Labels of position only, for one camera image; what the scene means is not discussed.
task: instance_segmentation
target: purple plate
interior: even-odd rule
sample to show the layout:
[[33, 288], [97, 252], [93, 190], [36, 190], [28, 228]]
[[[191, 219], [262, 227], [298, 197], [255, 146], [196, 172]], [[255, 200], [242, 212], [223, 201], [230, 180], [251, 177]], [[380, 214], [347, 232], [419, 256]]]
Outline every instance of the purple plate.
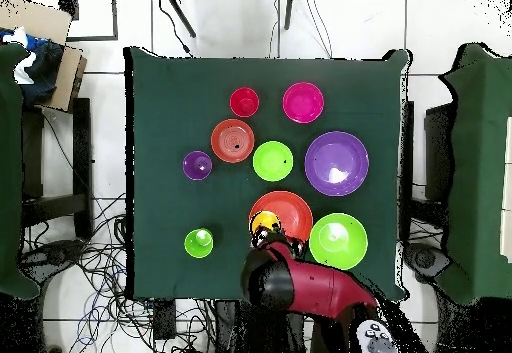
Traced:
[[368, 173], [368, 152], [346, 132], [332, 131], [316, 138], [306, 153], [306, 176], [326, 196], [346, 196], [363, 183]]

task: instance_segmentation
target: lime green bowl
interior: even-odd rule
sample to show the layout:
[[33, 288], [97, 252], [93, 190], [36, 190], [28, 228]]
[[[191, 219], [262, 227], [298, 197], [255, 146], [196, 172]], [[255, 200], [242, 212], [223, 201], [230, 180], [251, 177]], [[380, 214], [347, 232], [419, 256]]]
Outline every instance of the lime green bowl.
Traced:
[[331, 213], [313, 226], [309, 249], [313, 258], [323, 265], [347, 270], [361, 262], [368, 248], [363, 225], [345, 213]]
[[285, 144], [267, 141], [254, 152], [252, 166], [261, 179], [281, 181], [293, 168], [293, 154]]
[[185, 237], [185, 250], [194, 258], [204, 258], [213, 249], [213, 235], [206, 228], [191, 231]]

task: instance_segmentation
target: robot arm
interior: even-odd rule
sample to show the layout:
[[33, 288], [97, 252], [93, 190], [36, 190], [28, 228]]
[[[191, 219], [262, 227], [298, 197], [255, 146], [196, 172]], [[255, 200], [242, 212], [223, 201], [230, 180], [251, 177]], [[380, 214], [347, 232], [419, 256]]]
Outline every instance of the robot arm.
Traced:
[[376, 312], [367, 312], [377, 308], [373, 295], [349, 273], [293, 259], [282, 235], [270, 234], [250, 251], [241, 281], [246, 300], [256, 306], [322, 321], [322, 336], [331, 353], [346, 353], [341, 350], [347, 349], [341, 320], [349, 308], [356, 310], [349, 328], [350, 352], [397, 353], [387, 328], [371, 317]]

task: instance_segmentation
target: cardboard box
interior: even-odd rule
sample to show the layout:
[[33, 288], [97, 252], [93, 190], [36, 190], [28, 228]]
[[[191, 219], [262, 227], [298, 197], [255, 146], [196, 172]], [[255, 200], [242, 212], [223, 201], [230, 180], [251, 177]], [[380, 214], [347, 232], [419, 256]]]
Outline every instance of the cardboard box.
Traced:
[[[71, 15], [27, 0], [0, 0], [0, 27], [14, 30], [20, 26], [33, 37], [48, 38], [65, 46]], [[72, 100], [78, 96], [87, 60], [82, 51], [64, 47], [57, 73], [56, 90], [50, 100], [38, 103], [64, 112], [72, 112]]]

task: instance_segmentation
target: pink bowl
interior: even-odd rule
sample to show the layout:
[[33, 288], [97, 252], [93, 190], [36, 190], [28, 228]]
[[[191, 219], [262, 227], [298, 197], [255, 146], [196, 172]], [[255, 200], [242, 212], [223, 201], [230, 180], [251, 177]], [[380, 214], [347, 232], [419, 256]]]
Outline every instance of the pink bowl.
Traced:
[[324, 96], [316, 85], [299, 82], [284, 93], [283, 109], [292, 121], [307, 124], [318, 118], [324, 110]]
[[242, 87], [231, 94], [229, 106], [233, 113], [241, 118], [248, 118], [256, 113], [260, 100], [256, 91]]

